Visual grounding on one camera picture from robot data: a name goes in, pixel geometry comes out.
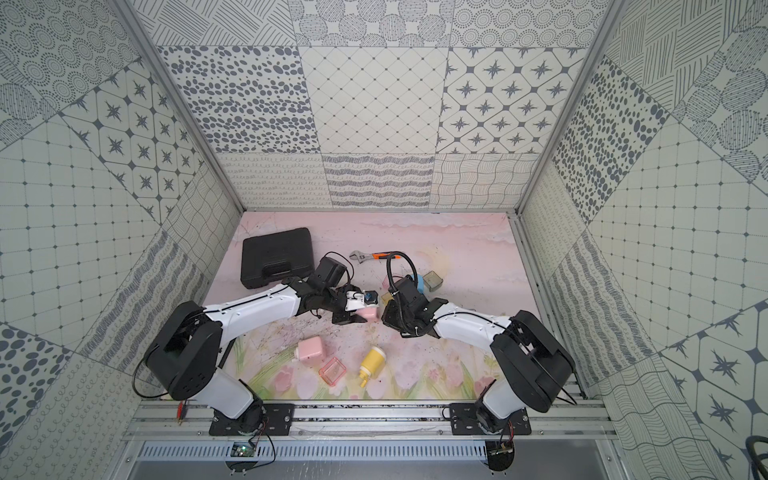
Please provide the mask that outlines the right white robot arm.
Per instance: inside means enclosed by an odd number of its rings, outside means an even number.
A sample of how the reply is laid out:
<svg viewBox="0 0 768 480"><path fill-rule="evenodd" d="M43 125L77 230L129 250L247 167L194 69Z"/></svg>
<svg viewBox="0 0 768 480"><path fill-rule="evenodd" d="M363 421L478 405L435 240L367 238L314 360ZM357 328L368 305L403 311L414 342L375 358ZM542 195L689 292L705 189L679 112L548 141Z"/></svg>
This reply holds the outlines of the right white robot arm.
<svg viewBox="0 0 768 480"><path fill-rule="evenodd" d="M571 355L529 311L512 317L481 314L446 299L427 299L410 275L388 282L392 299L382 322L403 338L455 340L492 354L502 377L476 401L477 417L486 424L523 409L548 412L574 372Z"/></svg>

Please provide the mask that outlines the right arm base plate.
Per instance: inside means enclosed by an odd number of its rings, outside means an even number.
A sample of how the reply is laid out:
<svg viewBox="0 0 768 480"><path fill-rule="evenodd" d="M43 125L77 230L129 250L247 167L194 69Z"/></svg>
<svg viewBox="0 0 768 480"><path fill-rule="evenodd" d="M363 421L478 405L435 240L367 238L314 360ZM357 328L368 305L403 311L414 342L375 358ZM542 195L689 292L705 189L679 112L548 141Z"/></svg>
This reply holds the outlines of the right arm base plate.
<svg viewBox="0 0 768 480"><path fill-rule="evenodd" d="M510 432L515 435L530 435L532 433L526 409L517 410L508 417L500 419L480 403L457 402L449 404L448 420L452 434L456 436L500 435Z"/></svg>

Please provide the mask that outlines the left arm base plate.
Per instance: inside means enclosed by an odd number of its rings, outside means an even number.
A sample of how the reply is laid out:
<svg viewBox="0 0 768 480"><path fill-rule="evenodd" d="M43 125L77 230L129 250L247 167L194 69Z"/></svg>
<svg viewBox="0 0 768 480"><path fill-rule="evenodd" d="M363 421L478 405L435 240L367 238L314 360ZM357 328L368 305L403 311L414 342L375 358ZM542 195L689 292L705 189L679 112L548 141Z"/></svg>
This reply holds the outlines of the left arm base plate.
<svg viewBox="0 0 768 480"><path fill-rule="evenodd" d="M237 418L229 418L214 409L209 428L213 437L251 436L259 432L270 436L287 436L293 421L295 405L291 403L252 404Z"/></svg>

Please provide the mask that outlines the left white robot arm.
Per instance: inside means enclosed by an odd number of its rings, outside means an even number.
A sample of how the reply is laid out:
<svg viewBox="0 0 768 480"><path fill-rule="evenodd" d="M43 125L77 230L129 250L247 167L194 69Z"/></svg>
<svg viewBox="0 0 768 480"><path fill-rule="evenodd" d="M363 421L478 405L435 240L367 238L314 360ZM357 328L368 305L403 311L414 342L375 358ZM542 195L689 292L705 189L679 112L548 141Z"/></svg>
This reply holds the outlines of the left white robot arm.
<svg viewBox="0 0 768 480"><path fill-rule="evenodd" d="M360 314L378 305L378 294L354 285L332 287L297 277L239 300L203 307L178 305L159 330L141 363L176 401L193 399L245 432L257 429L262 400L220 366L220 355L236 338L273 322L320 310L340 325L364 323Z"/></svg>

